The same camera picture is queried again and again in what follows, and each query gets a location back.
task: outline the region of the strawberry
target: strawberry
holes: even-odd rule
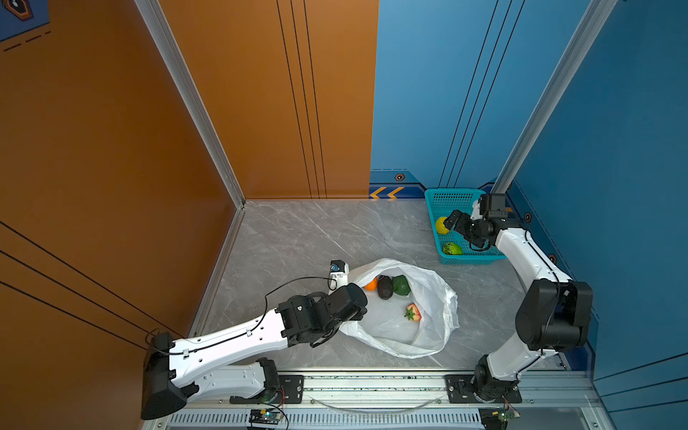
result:
[[[406,307],[406,317],[415,322],[419,322],[421,319],[420,316],[420,311],[418,310],[418,306],[416,306],[415,303],[411,303]]]

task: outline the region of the yellow arrow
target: yellow arrow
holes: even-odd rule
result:
[[[400,186],[400,187],[397,188],[396,190],[392,191],[390,194],[387,194],[387,197],[389,197],[390,199],[396,199],[395,194],[397,194],[399,191],[401,191],[401,190],[403,190],[403,189],[404,189],[404,187],[403,187],[403,186]]]
[[[372,193],[372,194],[370,195],[370,197],[372,197],[372,198],[374,198],[374,199],[379,199],[378,193],[379,193],[380,191],[384,190],[385,188],[386,188],[386,186],[381,186],[380,188],[378,188],[377,190],[375,190],[375,192]]]

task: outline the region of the plastic bag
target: plastic bag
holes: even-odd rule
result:
[[[418,358],[444,348],[451,332],[459,327],[456,292],[433,270],[383,258],[349,273],[349,282],[363,287],[376,276],[406,276],[411,294],[393,294],[382,300],[377,290],[365,291],[368,312],[361,321],[346,321],[339,331],[396,357]],[[421,320],[409,321],[406,307],[415,303]]]

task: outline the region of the plastic basket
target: plastic basket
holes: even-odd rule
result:
[[[471,250],[469,243],[459,233],[450,231],[449,234],[440,235],[435,230],[435,221],[439,217],[448,217],[454,209],[465,213],[473,212],[473,202],[485,194],[482,190],[468,188],[440,188],[425,191],[425,201],[430,212],[430,225],[435,236],[435,245],[440,255],[442,264],[490,264],[495,260],[506,258],[496,247],[485,252]],[[453,242],[461,247],[463,255],[447,255],[442,252],[442,246],[447,242]]]

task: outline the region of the robotic arm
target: robotic arm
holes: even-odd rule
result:
[[[530,232],[517,219],[508,218],[504,194],[484,194],[474,203],[471,215],[453,211],[444,226],[461,234],[472,250],[496,246],[529,287],[516,314],[516,333],[475,366],[467,389],[477,400],[507,397],[516,390],[522,373],[536,362],[585,345],[592,289],[558,269]]]
[[[329,295],[293,296],[263,316],[225,330],[176,341],[169,333],[154,336],[144,362],[141,418],[161,418],[188,400],[220,392],[246,402],[272,400],[279,390],[272,360],[226,365],[300,343],[316,347],[332,338],[343,321],[362,319],[368,300],[356,284],[348,283],[348,272],[346,263],[335,260]]]

